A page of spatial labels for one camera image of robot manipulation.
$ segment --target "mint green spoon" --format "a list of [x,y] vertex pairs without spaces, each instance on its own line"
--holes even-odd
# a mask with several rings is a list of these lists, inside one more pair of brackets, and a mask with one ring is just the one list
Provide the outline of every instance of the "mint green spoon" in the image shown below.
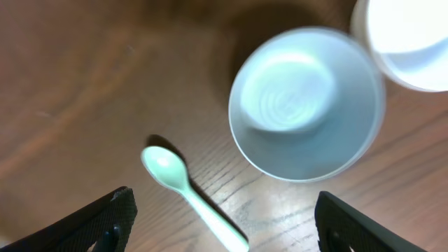
[[245,238],[193,190],[185,163],[178,155],[166,148],[151,146],[143,150],[141,161],[159,184],[182,195],[190,203],[228,251],[249,250]]

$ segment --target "cup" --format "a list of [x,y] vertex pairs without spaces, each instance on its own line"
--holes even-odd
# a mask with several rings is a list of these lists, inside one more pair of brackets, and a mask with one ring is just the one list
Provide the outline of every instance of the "cup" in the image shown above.
[[382,76],[346,35],[310,27],[282,33],[244,63],[229,120],[244,157],[274,178],[327,179],[352,165],[384,117]]
[[444,92],[448,30],[440,25],[448,17],[444,1],[429,1],[358,0],[351,33],[392,81],[412,90]]

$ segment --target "table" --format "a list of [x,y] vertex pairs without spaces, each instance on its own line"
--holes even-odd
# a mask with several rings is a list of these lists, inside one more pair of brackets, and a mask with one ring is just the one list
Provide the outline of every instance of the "table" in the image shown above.
[[228,126],[232,79],[269,37],[344,32],[354,0],[0,0],[0,230],[19,239],[119,186],[139,214],[128,251],[224,251],[140,163],[158,134],[247,235],[251,251],[318,251],[314,205],[328,190],[428,251],[448,248],[448,94],[387,83],[384,125],[339,176],[263,175]]

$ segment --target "brown wooden surface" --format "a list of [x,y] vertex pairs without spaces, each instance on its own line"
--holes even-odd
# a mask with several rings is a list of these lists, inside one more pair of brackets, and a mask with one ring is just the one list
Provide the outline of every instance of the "brown wooden surface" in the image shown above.
[[318,251],[329,190],[428,251],[448,251],[448,94],[388,83],[384,126],[357,165],[326,181],[263,175],[228,127],[233,75],[291,27],[348,30],[354,0],[0,0],[0,230],[19,239],[119,186],[139,214],[128,251],[224,251],[140,163],[150,134],[252,251]]

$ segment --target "spoon handle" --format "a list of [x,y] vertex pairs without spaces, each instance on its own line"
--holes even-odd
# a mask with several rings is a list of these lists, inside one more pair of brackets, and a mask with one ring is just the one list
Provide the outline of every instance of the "spoon handle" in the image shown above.
[[228,251],[247,252],[249,250],[249,243],[242,234],[207,204],[191,187],[183,192],[183,196]]

